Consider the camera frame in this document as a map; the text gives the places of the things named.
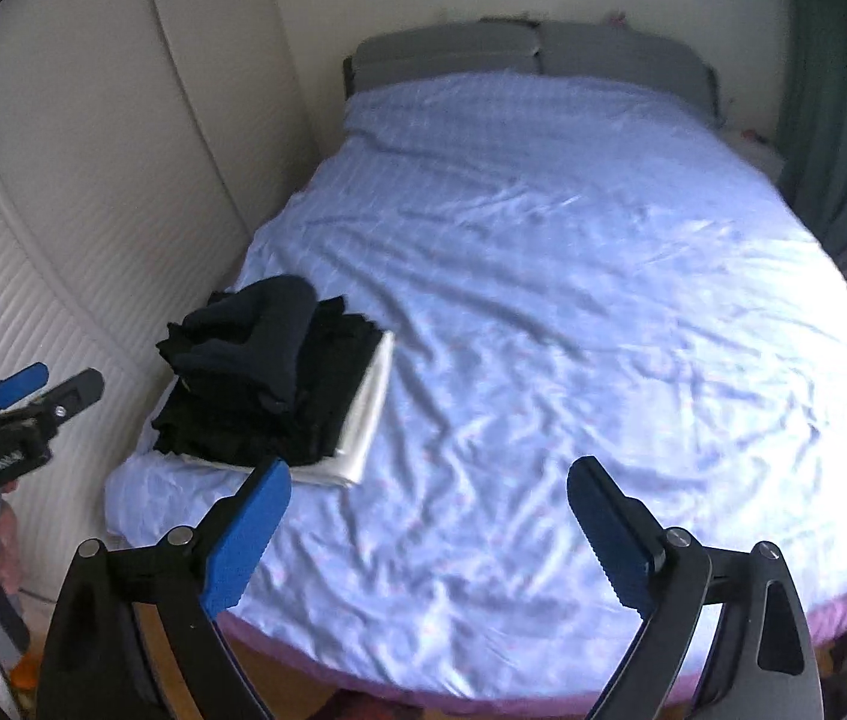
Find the blue floral bed sheet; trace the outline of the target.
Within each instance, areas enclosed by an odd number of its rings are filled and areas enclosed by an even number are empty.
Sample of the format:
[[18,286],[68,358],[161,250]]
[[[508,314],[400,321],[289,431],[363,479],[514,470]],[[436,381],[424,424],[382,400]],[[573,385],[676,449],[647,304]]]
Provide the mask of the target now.
[[847,284],[677,99],[481,73],[360,93],[241,281],[396,337],[364,481],[293,491],[223,628],[328,683],[586,709],[635,634],[565,493],[599,458],[700,541],[770,539],[847,629]]

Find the grey padded headboard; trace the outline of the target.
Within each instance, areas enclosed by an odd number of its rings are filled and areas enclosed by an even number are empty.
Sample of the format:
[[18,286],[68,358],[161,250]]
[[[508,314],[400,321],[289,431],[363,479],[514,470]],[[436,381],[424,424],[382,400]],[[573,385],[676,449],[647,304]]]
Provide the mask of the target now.
[[716,70],[671,37],[611,23],[482,18],[368,37],[342,62],[344,94],[468,71],[593,76],[645,86],[721,117]]

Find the purple mattress cover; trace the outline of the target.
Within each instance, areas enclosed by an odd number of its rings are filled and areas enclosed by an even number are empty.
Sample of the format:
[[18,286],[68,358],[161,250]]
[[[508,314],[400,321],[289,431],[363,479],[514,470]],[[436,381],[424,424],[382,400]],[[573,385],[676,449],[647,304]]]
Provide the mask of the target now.
[[588,706],[635,632],[565,494],[591,454],[664,522],[783,550],[816,642],[847,631],[847,289],[357,284],[398,348],[362,483],[302,484],[236,639],[448,709]]

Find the black sweatpants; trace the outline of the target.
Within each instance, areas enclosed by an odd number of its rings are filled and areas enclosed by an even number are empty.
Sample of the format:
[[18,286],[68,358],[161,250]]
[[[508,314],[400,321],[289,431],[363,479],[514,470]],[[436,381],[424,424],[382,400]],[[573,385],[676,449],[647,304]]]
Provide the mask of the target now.
[[305,278],[266,278],[168,323],[158,354],[195,394],[236,392],[284,413],[295,401],[298,356],[316,307]]

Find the white nightstand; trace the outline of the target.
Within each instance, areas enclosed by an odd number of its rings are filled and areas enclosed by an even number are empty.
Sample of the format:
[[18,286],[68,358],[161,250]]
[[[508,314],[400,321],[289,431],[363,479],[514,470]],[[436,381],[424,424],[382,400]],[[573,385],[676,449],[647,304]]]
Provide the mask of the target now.
[[755,169],[768,177],[770,182],[778,184],[785,169],[785,158],[776,151],[768,138],[755,132],[752,128],[723,128],[720,132],[723,142],[741,156]]

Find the folded black garment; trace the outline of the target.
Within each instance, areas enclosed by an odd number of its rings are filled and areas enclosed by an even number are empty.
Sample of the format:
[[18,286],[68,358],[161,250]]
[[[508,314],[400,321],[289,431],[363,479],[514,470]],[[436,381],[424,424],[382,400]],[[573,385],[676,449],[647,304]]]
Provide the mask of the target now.
[[152,419],[158,452],[230,468],[342,463],[348,478],[362,476],[394,337],[341,296],[266,278],[168,323],[157,349],[175,374]]

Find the cream louvered wardrobe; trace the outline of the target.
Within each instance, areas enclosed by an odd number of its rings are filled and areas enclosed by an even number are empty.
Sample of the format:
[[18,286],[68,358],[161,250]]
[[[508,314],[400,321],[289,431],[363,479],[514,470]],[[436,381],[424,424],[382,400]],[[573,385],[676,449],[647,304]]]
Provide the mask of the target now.
[[0,379],[41,362],[104,380],[12,499],[33,595],[103,533],[168,323],[233,277],[316,160],[275,0],[2,0]]

